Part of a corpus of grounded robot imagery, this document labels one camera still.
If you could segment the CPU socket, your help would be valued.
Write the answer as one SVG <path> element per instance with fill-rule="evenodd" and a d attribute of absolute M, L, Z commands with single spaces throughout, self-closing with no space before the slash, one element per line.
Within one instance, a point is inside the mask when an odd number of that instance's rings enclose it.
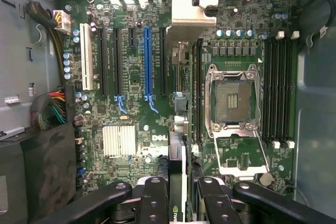
<path fill-rule="evenodd" d="M 208 68 L 204 84 L 204 120 L 210 138 L 258 137 L 261 125 L 260 75 L 245 70 Z"/>

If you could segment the silver chipset heatsink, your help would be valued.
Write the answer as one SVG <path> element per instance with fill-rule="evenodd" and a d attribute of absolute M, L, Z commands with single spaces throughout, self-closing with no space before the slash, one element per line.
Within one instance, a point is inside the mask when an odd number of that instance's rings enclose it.
<path fill-rule="evenodd" d="M 134 125 L 105 126 L 102 128 L 103 154 L 105 157 L 136 155 Z"/>

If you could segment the blue expansion slot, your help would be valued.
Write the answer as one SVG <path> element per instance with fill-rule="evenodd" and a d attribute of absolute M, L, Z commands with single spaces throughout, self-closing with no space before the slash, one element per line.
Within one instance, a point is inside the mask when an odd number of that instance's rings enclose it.
<path fill-rule="evenodd" d="M 153 65 L 152 65 L 152 29 L 151 27 L 144 27 L 143 32 L 144 43 L 144 99 L 148 102 L 149 107 L 155 113 L 158 110 L 154 107 L 154 95 L 153 95 Z"/>

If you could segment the short black expansion slot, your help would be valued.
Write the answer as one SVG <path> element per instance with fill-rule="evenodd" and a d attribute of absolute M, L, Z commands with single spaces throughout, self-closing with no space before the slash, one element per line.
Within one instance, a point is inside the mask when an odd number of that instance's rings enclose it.
<path fill-rule="evenodd" d="M 129 28 L 128 29 L 128 35 L 129 35 L 129 48 L 136 48 L 137 43 L 137 32 L 135 28 Z"/>

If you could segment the coin cell battery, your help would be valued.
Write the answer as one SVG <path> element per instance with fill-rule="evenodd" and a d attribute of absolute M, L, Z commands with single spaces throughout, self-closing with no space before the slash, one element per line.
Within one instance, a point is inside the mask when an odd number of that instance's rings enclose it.
<path fill-rule="evenodd" d="M 264 173 L 260 176 L 259 182 L 263 186 L 270 186 L 274 182 L 274 177 L 271 173 Z"/>

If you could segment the white expansion slot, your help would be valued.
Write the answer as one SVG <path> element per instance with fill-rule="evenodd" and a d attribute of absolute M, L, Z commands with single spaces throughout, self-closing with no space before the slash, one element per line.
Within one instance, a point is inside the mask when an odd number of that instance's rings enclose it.
<path fill-rule="evenodd" d="M 93 90 L 91 29 L 86 23 L 80 24 L 80 53 L 83 90 Z"/>

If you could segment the green motherboard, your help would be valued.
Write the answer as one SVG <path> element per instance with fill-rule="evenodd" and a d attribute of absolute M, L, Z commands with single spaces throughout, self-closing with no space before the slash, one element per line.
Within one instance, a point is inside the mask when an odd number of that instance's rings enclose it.
<path fill-rule="evenodd" d="M 64 78 L 74 91 L 70 118 L 75 129 L 76 198 L 85 196 L 118 179 L 136 184 L 142 176 L 165 176 L 169 132 L 174 121 L 173 67 L 167 48 L 166 29 L 171 24 L 172 0 L 64 0 L 64 11 L 71 18 L 71 33 L 64 37 Z M 206 29 L 202 44 L 203 144 L 193 145 L 193 163 L 203 175 L 221 178 L 228 186 L 240 181 L 219 173 L 213 138 L 204 120 L 205 76 L 211 64 L 220 70 L 245 70 L 257 66 L 260 75 L 261 125 L 258 134 L 265 150 L 274 182 L 264 186 L 285 196 L 295 191 L 293 150 L 295 122 L 295 68 L 299 38 L 299 0 L 218 0 L 216 25 Z M 91 29 L 93 90 L 83 90 L 80 53 L 80 24 Z M 152 111 L 144 99 L 144 27 L 152 29 L 153 95 Z M 101 94 L 98 29 L 107 36 L 107 96 Z M 160 35 L 165 28 L 167 95 L 160 89 Z M 115 93 L 114 30 L 122 35 L 123 95 Z M 137 47 L 129 48 L 128 29 L 136 29 Z M 105 157 L 102 128 L 134 125 L 136 155 Z M 257 138 L 232 136 L 218 138 L 223 167 L 264 165 Z"/>

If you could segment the white power connector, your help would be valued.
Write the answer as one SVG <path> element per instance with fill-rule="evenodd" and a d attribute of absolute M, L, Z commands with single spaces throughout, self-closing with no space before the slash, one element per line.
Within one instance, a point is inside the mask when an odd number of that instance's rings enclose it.
<path fill-rule="evenodd" d="M 31 19 L 45 28 L 54 29 L 68 35 L 71 33 L 70 15 L 63 10 L 53 10 L 51 13 L 44 9 L 40 2 L 29 2 L 25 5 L 25 12 Z"/>

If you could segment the black air shroud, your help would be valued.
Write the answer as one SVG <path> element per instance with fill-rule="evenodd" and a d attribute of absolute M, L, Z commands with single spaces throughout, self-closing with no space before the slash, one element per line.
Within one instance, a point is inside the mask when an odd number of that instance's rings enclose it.
<path fill-rule="evenodd" d="M 65 206 L 76 175 L 71 123 L 0 141 L 0 224 L 29 224 Z"/>

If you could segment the grey open PC case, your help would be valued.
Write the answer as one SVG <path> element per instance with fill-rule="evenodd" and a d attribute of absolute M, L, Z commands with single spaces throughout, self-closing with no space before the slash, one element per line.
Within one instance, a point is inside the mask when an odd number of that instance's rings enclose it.
<path fill-rule="evenodd" d="M 52 10 L 44 9 L 51 13 L 53 10 L 64 11 L 64 0 L 54 1 Z M 299 0 L 299 7 L 294 82 L 295 147 L 292 161 L 295 191 L 286 197 L 336 219 L 336 0 Z M 46 131 L 66 123 L 71 123 L 74 129 L 70 118 L 74 103 L 69 99 L 74 91 L 67 88 L 63 64 L 64 37 L 68 34 L 42 27 L 56 56 L 60 83 L 35 96 L 30 105 L 30 126 L 12 137 L 28 132 Z M 129 184 L 135 187 L 145 177 L 162 177 L 167 183 L 169 200 L 167 164 L 163 170 L 166 172 L 165 176 L 142 176 L 136 184 Z M 203 175 L 201 169 L 193 163 L 192 199 L 189 207 L 192 215 L 182 224 L 209 224 L 207 220 L 197 218 L 197 181 L 201 177 L 214 177 L 230 189 L 238 182 L 254 183 L 251 180 L 240 180 L 228 186 L 221 178 Z M 117 181 L 128 183 L 121 179 L 113 182 Z"/>

